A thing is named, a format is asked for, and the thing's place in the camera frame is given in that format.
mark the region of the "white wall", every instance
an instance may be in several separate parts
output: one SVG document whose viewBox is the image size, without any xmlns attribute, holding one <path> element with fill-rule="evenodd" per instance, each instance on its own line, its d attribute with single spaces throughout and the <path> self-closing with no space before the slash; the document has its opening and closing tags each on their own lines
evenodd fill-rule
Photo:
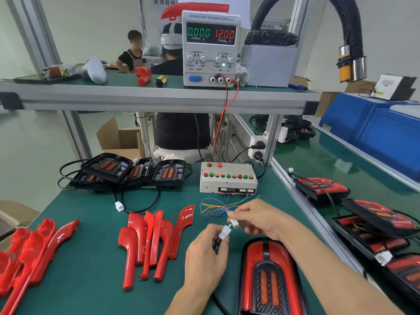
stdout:
<svg viewBox="0 0 420 315">
<path fill-rule="evenodd" d="M 420 0 L 356 0 L 362 18 L 367 79 L 376 81 L 381 74 L 420 77 Z M 307 69 L 313 89 L 343 91 L 339 83 L 338 47 L 343 33 L 337 13 L 328 2 Z M 420 81 L 412 99 L 420 100 Z"/>
<path fill-rule="evenodd" d="M 36 74 L 6 0 L 0 0 L 0 79 Z"/>
<path fill-rule="evenodd" d="M 60 59 L 84 63 L 92 55 L 114 63 L 141 31 L 137 0 L 41 0 Z"/>
</svg>

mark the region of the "red wire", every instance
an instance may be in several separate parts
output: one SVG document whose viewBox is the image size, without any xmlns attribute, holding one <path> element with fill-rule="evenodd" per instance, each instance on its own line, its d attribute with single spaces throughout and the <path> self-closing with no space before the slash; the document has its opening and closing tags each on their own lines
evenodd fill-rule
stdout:
<svg viewBox="0 0 420 315">
<path fill-rule="evenodd" d="M 232 103 L 233 103 L 233 101 L 234 101 L 234 100 L 238 97 L 238 93 L 239 93 L 239 84 L 238 84 L 238 82 L 237 82 L 235 79 L 232 79 L 232 82 L 236 84 L 236 86 L 238 87 L 238 89 L 236 90 L 236 95 L 235 95 L 235 97 L 233 98 L 233 100 L 231 100 L 231 101 L 229 102 L 229 104 L 228 104 L 228 105 L 226 105 L 226 106 L 225 106 L 225 108 L 223 108 L 223 110 L 222 110 L 222 116 L 221 116 L 221 118 L 220 118 L 219 126 L 218 126 L 218 128 L 217 128 L 217 132 L 216 132 L 216 135 L 215 135 L 215 137 L 214 137 L 214 141 L 213 141 L 213 148 L 214 148 L 214 149 L 216 149 L 216 139 L 217 139 L 217 136 L 218 136 L 218 134 L 219 134 L 220 127 L 221 127 L 221 125 L 222 125 L 222 120 L 223 120 L 223 116 L 224 116 L 224 114 L 225 114 L 226 108 L 228 108 L 228 107 L 229 107 L 229 105 L 230 105 L 230 104 L 232 104 Z"/>
</svg>

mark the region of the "black flexible hose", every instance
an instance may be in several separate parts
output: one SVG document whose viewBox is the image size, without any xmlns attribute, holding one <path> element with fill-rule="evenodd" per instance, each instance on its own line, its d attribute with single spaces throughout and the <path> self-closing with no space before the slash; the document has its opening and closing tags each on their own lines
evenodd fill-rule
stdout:
<svg viewBox="0 0 420 315">
<path fill-rule="evenodd" d="M 260 30 L 271 8 L 280 0 L 264 0 L 251 25 L 251 30 Z M 363 40 L 359 8 L 355 0 L 330 0 L 337 11 L 343 27 L 344 45 L 350 45 L 353 60 L 362 58 Z"/>
</svg>

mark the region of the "woman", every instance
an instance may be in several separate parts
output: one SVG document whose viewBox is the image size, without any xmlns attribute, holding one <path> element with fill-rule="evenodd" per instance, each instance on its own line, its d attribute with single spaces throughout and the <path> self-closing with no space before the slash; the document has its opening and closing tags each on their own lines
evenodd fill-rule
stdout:
<svg viewBox="0 0 420 315">
<path fill-rule="evenodd" d="M 161 37 L 163 63 L 152 66 L 152 74 L 183 75 L 182 24 L 169 23 Z M 208 114 L 159 112 L 156 116 L 155 145 L 163 149 L 207 149 L 210 145 Z"/>
</svg>

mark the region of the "green current reading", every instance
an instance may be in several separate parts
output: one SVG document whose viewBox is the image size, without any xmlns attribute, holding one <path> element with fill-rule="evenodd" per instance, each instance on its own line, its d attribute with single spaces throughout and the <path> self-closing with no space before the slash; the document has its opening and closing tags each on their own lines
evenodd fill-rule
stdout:
<svg viewBox="0 0 420 315">
<path fill-rule="evenodd" d="M 209 37 L 210 29 L 203 28 L 188 28 L 188 36 L 199 36 L 199 37 Z"/>
</svg>

